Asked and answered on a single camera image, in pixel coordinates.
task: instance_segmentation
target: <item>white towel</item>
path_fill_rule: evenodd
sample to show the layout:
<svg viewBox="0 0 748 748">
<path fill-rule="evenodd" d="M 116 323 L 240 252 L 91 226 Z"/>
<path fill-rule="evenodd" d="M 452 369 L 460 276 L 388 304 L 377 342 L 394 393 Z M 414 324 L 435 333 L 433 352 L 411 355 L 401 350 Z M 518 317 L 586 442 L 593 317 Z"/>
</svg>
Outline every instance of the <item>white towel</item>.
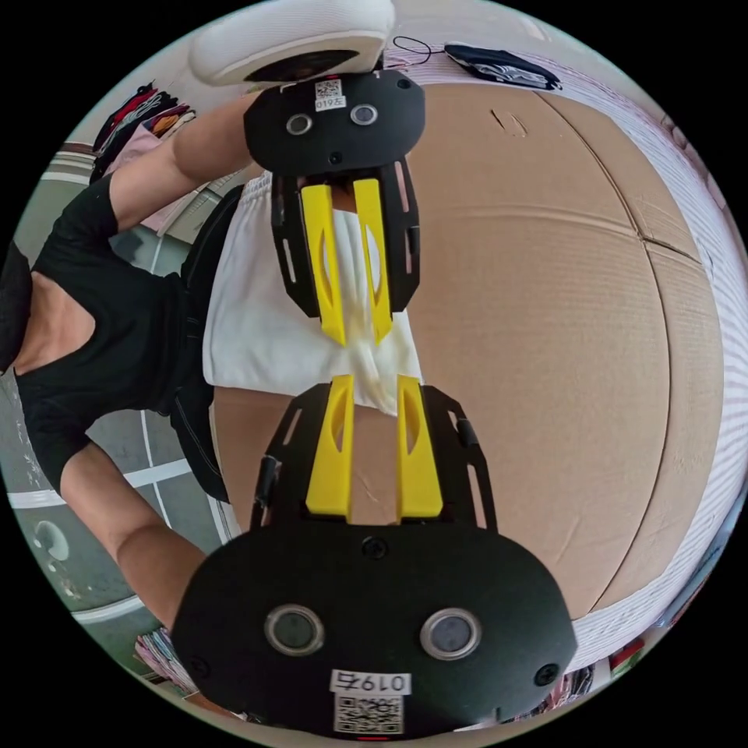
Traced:
<svg viewBox="0 0 748 748">
<path fill-rule="evenodd" d="M 397 414 L 397 375 L 421 379 L 408 314 L 393 316 L 379 344 L 371 329 L 358 216 L 335 210 L 347 347 L 327 337 L 288 297 L 270 225 L 271 175 L 247 184 L 218 264 L 203 341 L 203 371 L 214 386 L 299 395 L 336 375 L 353 374 L 355 402 Z M 374 238 L 372 274 L 379 278 Z"/>
</svg>

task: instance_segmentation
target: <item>black pouch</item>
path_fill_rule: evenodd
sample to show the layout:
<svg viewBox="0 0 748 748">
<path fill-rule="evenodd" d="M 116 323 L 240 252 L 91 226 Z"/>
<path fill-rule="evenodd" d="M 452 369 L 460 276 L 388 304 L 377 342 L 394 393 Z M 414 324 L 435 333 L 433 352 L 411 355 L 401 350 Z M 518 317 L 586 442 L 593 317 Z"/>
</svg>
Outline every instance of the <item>black pouch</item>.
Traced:
<svg viewBox="0 0 748 748">
<path fill-rule="evenodd" d="M 561 82 L 552 72 L 511 52 L 466 44 L 445 44 L 444 51 L 460 67 L 481 80 L 546 91 L 562 89 Z"/>
</svg>

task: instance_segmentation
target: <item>cardboard box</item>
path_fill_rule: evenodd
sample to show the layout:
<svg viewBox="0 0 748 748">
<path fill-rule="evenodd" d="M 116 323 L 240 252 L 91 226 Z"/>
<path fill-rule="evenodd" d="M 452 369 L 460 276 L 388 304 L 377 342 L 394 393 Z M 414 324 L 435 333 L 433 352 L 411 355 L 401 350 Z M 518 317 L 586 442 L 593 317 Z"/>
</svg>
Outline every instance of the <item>cardboard box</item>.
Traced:
<svg viewBox="0 0 748 748">
<path fill-rule="evenodd" d="M 662 573 L 703 495 L 722 409 L 711 289 L 675 201 L 608 117 L 500 86 L 427 86 L 426 99 L 409 157 L 423 374 L 472 420 L 500 531 L 580 618 Z M 242 526 L 287 404 L 216 392 Z M 391 522 L 394 420 L 359 408 L 354 441 L 355 521 Z"/>
</svg>

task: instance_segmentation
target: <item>black t-shirt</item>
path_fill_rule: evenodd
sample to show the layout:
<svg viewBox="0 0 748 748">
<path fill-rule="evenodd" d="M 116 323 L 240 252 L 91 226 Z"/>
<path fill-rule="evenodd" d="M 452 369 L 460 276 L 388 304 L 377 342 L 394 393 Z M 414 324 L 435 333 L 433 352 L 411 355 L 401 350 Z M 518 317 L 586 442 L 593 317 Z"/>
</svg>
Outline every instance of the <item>black t-shirt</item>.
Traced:
<svg viewBox="0 0 748 748">
<path fill-rule="evenodd" d="M 186 290 L 179 275 L 151 275 L 117 257 L 107 176 L 62 212 L 33 270 L 94 318 L 78 351 L 16 377 L 31 446 L 52 487 L 103 415 L 155 410 L 169 398 L 185 349 Z"/>
</svg>

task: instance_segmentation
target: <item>person's arm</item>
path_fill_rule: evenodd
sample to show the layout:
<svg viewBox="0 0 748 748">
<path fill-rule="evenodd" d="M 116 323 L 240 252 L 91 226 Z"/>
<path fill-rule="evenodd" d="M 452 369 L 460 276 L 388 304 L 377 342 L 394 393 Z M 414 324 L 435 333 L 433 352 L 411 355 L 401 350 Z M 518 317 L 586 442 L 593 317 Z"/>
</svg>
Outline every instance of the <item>person's arm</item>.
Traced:
<svg viewBox="0 0 748 748">
<path fill-rule="evenodd" d="M 93 443 L 68 460 L 60 493 L 143 604 L 171 629 L 187 584 L 205 554 L 171 530 Z"/>
<path fill-rule="evenodd" d="M 181 127 L 173 138 L 117 169 L 109 185 L 119 231 L 193 189 L 249 166 L 244 113 L 257 94 L 230 101 Z"/>
</svg>

